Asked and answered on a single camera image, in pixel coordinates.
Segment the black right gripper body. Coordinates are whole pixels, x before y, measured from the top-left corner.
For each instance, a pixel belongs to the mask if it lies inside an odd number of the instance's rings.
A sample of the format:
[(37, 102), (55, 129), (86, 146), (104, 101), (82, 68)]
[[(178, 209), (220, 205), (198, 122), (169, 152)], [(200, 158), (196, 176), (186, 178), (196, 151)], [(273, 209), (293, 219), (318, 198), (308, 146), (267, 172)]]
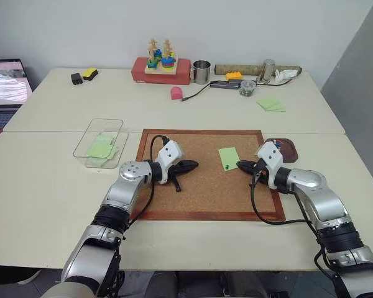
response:
[(258, 161), (252, 161), (253, 179), (254, 184), (262, 183), (267, 184), (269, 180), (269, 173), (267, 169), (267, 163), (262, 159)]

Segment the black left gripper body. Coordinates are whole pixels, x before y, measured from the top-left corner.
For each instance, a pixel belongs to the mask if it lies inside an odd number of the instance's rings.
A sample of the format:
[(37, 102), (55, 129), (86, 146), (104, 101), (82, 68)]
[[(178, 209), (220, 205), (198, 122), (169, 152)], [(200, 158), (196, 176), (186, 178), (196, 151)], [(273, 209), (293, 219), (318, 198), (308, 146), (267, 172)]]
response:
[(187, 161), (181, 160), (177, 164), (172, 165), (168, 169), (168, 180), (173, 184), (178, 184), (177, 176), (187, 172)]

